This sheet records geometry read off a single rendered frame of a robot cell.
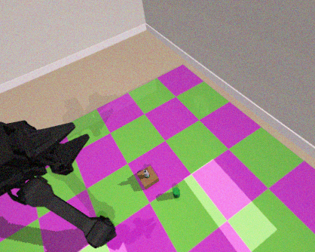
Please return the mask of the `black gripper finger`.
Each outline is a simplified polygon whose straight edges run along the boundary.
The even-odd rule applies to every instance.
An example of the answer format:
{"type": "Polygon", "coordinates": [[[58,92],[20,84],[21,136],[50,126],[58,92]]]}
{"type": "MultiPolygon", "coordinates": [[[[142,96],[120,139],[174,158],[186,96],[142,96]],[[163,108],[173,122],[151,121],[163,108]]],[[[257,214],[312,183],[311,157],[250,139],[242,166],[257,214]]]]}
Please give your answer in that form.
{"type": "Polygon", "coordinates": [[[72,166],[76,156],[84,148],[89,139],[89,135],[85,134],[66,143],[59,143],[57,146],[55,146],[64,167],[70,168],[72,166]]]}
{"type": "Polygon", "coordinates": [[[72,122],[39,130],[15,126],[26,154],[30,158],[37,160],[42,160],[43,157],[68,136],[74,128],[76,128],[76,126],[72,122]]]}

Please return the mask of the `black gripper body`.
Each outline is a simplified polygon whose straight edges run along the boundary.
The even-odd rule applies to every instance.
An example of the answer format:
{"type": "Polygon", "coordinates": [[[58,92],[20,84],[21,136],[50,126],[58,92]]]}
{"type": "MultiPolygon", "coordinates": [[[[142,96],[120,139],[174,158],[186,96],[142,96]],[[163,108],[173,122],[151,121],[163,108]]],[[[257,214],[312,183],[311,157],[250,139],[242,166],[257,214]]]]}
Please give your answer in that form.
{"type": "Polygon", "coordinates": [[[64,167],[56,147],[42,160],[30,158],[14,127],[0,122],[0,192],[21,189],[34,176],[48,174],[47,165],[53,174],[67,175],[74,170],[64,167]]]}

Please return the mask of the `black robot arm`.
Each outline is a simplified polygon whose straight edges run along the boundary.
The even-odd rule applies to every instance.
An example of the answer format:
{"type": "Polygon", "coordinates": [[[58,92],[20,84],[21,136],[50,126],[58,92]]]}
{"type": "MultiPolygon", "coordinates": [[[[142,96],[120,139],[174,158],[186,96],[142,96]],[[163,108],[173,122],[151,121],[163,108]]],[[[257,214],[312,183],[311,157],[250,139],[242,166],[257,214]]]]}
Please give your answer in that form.
{"type": "MultiPolygon", "coordinates": [[[[28,124],[27,121],[12,122],[8,123],[8,125],[14,127],[14,129],[15,126],[21,126],[23,128],[36,130],[33,126],[28,124]]],[[[17,129],[15,129],[15,131],[17,131],[17,129]]],[[[81,229],[88,244],[96,249],[102,247],[117,236],[116,228],[108,217],[105,218],[101,215],[99,217],[88,217],[55,195],[48,180],[38,175],[35,177],[31,178],[26,183],[26,186],[16,192],[18,197],[13,195],[11,190],[9,192],[0,192],[0,196],[7,193],[13,201],[25,206],[46,207],[81,229]]]]}

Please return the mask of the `brown wooden block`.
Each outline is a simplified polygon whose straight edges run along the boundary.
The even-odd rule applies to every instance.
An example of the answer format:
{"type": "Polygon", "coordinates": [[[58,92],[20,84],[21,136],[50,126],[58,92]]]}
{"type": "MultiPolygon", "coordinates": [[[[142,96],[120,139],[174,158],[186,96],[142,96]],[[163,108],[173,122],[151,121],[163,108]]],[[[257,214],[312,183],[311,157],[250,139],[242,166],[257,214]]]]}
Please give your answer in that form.
{"type": "Polygon", "coordinates": [[[141,180],[143,186],[145,187],[145,189],[149,188],[150,186],[154,185],[156,182],[159,181],[158,176],[156,175],[156,173],[153,171],[151,165],[148,166],[147,168],[145,168],[144,170],[140,171],[139,173],[137,173],[139,179],[141,180]],[[143,171],[147,170],[149,173],[149,177],[145,177],[143,171]]]}

